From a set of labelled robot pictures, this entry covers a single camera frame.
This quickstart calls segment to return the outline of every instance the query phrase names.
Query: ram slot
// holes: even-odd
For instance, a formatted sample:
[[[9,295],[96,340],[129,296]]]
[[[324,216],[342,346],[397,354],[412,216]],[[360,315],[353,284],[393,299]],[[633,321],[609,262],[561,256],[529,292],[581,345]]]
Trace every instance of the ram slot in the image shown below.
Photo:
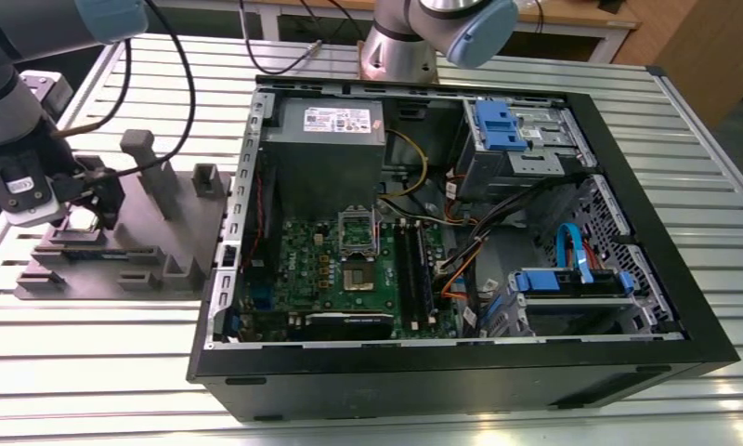
[[[430,260],[426,254],[426,238],[420,221],[417,221],[416,225],[412,227],[412,241],[414,243],[413,249],[418,321],[433,323],[434,319],[430,319],[434,310],[432,287],[433,276],[430,275]]]
[[[397,283],[398,283],[398,307],[401,313],[401,324],[406,330],[418,330],[418,318],[416,310],[416,274],[413,256],[410,254],[410,233],[408,223],[400,221],[394,230],[394,250],[397,251]]]

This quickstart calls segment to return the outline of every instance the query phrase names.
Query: power supply label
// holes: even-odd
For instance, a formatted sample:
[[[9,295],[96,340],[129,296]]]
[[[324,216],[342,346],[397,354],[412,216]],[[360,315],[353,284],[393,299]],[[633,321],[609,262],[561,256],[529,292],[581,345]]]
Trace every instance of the power supply label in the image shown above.
[[[372,133],[372,112],[368,109],[306,109],[306,132]]]

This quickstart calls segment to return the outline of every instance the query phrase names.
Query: slotted aluminum table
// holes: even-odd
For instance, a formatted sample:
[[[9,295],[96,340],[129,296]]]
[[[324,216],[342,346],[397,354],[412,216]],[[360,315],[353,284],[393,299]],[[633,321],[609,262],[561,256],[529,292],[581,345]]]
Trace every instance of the slotted aluminum table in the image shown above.
[[[260,62],[284,67],[304,46],[256,42]],[[72,138],[81,152],[126,167],[128,128],[170,150],[186,117],[186,82],[164,36],[134,40],[133,88],[116,119]],[[186,38],[200,108],[193,138],[173,164],[216,163],[234,172],[257,71],[238,40]],[[356,75],[354,47],[328,47],[296,75]],[[120,47],[108,48],[61,125],[110,109],[121,85]],[[459,70],[441,61],[443,84],[587,93],[694,271],[742,362],[671,381],[599,409],[358,421],[241,425],[185,381],[198,302],[21,301],[14,281],[44,228],[0,219],[0,440],[114,444],[743,444],[743,177],[674,87],[642,68],[495,59]]]

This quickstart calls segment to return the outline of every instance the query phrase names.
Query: green motherboard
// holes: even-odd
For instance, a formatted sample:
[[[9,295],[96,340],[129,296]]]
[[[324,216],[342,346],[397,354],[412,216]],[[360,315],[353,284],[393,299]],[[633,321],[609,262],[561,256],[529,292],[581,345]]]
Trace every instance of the green motherboard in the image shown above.
[[[318,223],[286,220],[284,223],[278,274],[273,289],[273,313],[313,312],[382,313],[394,317],[392,338],[455,337],[455,311],[451,303],[434,307],[429,323],[413,323],[402,317],[409,304],[400,296],[398,272],[404,258],[397,252],[397,226],[380,223],[372,229],[378,239],[376,256],[342,256],[340,254],[338,221]],[[430,265],[445,258],[442,232],[437,226],[421,226],[424,254]],[[345,242],[369,243],[362,227],[348,227]],[[425,293],[439,299],[432,288]],[[265,334],[264,340],[286,340],[284,333]]]

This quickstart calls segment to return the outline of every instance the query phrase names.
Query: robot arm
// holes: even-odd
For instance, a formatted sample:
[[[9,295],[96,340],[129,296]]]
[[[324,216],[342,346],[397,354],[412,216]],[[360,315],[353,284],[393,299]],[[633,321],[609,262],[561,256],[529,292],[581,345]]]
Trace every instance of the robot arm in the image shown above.
[[[437,49],[450,63],[478,67],[505,45],[529,0],[377,0],[361,55],[362,77],[429,83]]]
[[[33,226],[60,219],[61,202],[76,197],[56,195],[53,178],[85,175],[65,139],[52,137],[56,126],[13,64],[113,44],[146,27],[137,0],[0,0],[0,207],[10,224]],[[89,205],[112,213],[98,209],[97,196],[96,191]]]
[[[378,0],[362,51],[362,76],[434,80],[439,50],[475,67],[501,49],[518,4],[531,0]],[[9,223],[33,226],[88,207],[110,229],[124,199],[114,172],[78,162],[13,64],[120,42],[148,27],[140,0],[0,0],[0,207]]]

